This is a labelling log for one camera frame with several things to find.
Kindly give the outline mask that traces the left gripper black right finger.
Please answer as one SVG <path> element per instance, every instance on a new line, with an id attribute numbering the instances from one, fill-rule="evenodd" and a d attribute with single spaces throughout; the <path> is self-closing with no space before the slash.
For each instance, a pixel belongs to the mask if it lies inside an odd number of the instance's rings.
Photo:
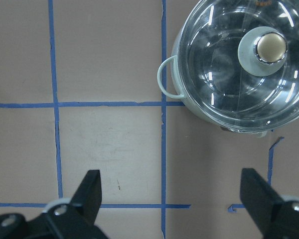
<path id="1" fill-rule="evenodd" d="M 299 239 L 299 197 L 279 195 L 253 168 L 243 168 L 240 200 L 264 239 Z"/>

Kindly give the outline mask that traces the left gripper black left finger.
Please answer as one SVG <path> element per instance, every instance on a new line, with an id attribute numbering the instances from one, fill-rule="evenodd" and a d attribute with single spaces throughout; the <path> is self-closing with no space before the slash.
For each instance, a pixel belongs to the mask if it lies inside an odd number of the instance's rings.
<path id="1" fill-rule="evenodd" d="M 89 170 L 72 198 L 50 202 L 43 215 L 54 239 L 100 239 L 94 225 L 100 206 L 100 171 Z"/>

